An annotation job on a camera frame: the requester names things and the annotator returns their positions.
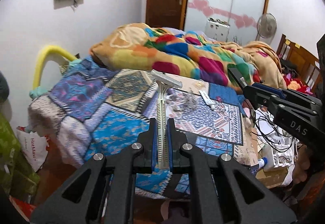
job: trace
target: cable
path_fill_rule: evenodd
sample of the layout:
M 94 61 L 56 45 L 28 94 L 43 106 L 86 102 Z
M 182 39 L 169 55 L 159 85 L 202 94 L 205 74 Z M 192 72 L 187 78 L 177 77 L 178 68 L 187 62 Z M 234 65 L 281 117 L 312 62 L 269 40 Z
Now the cable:
M 77 0 L 74 0 L 74 7 L 75 7 L 75 8 L 78 7 L 78 2 L 77 2 Z
M 263 137 L 263 139 L 275 150 L 275 151 L 277 151 L 277 152 L 279 152 L 279 153 L 285 153 L 287 150 L 289 150 L 291 147 L 292 147 L 292 144 L 293 144 L 293 142 L 294 142 L 294 137 L 293 136 L 284 136 L 283 134 L 281 134 L 281 133 L 279 133 L 278 131 L 277 131 L 277 128 L 278 128 L 278 126 L 277 127 L 275 127 L 275 125 L 272 125 L 271 123 L 270 123 L 270 121 L 269 121 L 269 119 L 261 112 L 261 111 L 259 111 L 262 115 L 260 116 L 260 117 L 258 117 L 257 119 L 256 119 L 256 116 L 255 115 L 251 115 L 252 116 L 252 120 L 253 120 L 253 123 L 255 124 L 255 126 L 256 126 L 256 128 L 259 130 L 259 132 L 261 133 L 260 135 L 259 134 L 256 134 L 256 133 L 253 133 L 254 135 L 257 135 L 257 136 L 261 136 L 261 137 Z M 267 133 L 267 134 L 264 134 L 262 131 L 261 131 L 261 129 L 260 129 L 260 126 L 259 126 L 259 121 L 260 120 L 262 120 L 262 121 L 266 121 L 272 128 L 273 128 L 273 131 L 271 131 L 270 133 Z M 280 137 L 280 136 L 283 136 L 283 137 L 287 137 L 287 138 L 291 138 L 291 144 L 290 144 L 290 146 L 288 147 L 288 148 L 286 148 L 286 149 L 277 149 L 276 147 L 274 147 L 273 145 L 272 145 L 272 143 L 273 144 L 280 144 L 280 141 L 278 141 L 278 142 L 273 142 L 273 141 L 271 141 L 267 136 L 268 135 L 270 135 L 270 134 L 272 134 L 272 133 L 276 133 L 277 134 L 277 136 L 278 137 Z

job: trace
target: plastic bottle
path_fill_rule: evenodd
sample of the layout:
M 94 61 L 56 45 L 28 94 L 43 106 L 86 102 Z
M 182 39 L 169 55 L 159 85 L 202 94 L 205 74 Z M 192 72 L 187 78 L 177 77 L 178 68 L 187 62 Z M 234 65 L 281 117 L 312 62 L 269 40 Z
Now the plastic bottle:
M 263 157 L 262 159 L 258 159 L 258 171 L 260 171 L 266 164 L 268 163 L 268 159 Z

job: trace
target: white plastic bag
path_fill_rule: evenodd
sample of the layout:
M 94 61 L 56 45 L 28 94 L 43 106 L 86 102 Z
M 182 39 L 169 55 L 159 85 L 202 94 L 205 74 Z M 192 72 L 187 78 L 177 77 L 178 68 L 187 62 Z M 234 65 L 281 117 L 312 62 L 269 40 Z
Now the white plastic bag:
M 22 127 L 18 127 L 17 138 L 22 146 L 22 153 L 36 172 L 48 155 L 46 137 L 40 137 L 36 132 L 26 133 Z

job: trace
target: black cable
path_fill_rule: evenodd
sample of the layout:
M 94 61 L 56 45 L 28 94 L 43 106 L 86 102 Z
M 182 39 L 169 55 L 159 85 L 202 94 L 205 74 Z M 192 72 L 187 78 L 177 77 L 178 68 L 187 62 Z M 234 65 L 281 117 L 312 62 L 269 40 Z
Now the black cable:
M 292 197 L 291 195 L 287 196 L 287 198 L 285 200 L 282 200 L 282 202 L 286 202 L 290 197 Z
M 293 144 L 293 142 L 294 142 L 294 137 L 293 136 L 284 136 L 283 134 L 281 134 L 281 133 L 279 133 L 278 131 L 277 131 L 277 128 L 275 128 L 275 126 L 273 126 L 272 124 L 270 124 L 270 122 L 269 122 L 269 120 L 267 119 L 267 117 L 263 114 L 263 113 L 261 113 L 262 114 L 262 116 L 260 116 L 260 117 L 258 117 L 257 119 L 255 119 L 255 117 L 253 117 L 253 115 L 252 115 L 252 117 L 253 117 L 253 123 L 255 124 L 255 126 L 256 126 L 256 128 L 259 130 L 259 132 L 261 133 L 261 135 L 259 135 L 259 134 L 256 134 L 256 133 L 253 133 L 253 134 L 255 134 L 255 135 L 257 135 L 257 136 L 262 136 L 263 137 L 263 139 L 271 146 L 271 148 L 273 148 L 275 151 L 277 151 L 277 152 L 279 152 L 279 153 L 285 153 L 287 150 L 289 150 L 291 147 L 292 147 L 292 144 Z M 260 120 L 263 120 L 263 121 L 266 121 L 272 128 L 273 128 L 273 131 L 271 131 L 270 133 L 268 133 L 268 134 L 264 134 L 262 131 L 261 131 L 261 129 L 260 129 L 260 127 L 259 127 L 259 121 Z M 290 146 L 288 147 L 288 148 L 286 148 L 286 149 L 277 149 L 277 148 L 275 148 L 274 146 L 272 146 L 272 143 L 273 144 L 280 144 L 280 141 L 278 141 L 278 142 L 273 142 L 273 141 L 271 141 L 267 136 L 268 135 L 270 135 L 270 134 L 272 134 L 273 132 L 275 132 L 276 134 L 277 134 L 277 136 L 279 136 L 280 137 L 280 135 L 281 136 L 284 136 L 284 137 L 287 137 L 287 138 L 291 138 L 291 144 L 290 144 Z

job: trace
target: razor head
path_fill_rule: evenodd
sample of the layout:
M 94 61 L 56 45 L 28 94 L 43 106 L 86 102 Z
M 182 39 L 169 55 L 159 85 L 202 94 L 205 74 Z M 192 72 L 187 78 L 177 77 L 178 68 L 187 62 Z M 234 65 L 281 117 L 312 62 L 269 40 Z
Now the razor head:
M 151 71 L 151 74 L 155 77 L 155 79 L 157 81 L 160 81 L 164 84 L 167 84 L 167 85 L 170 85 L 171 87 L 173 88 L 182 88 L 183 87 L 183 83 L 178 81 L 178 80 L 175 80 L 167 75 L 164 75 L 163 73 L 161 72 L 158 72 L 156 70 L 152 70 Z

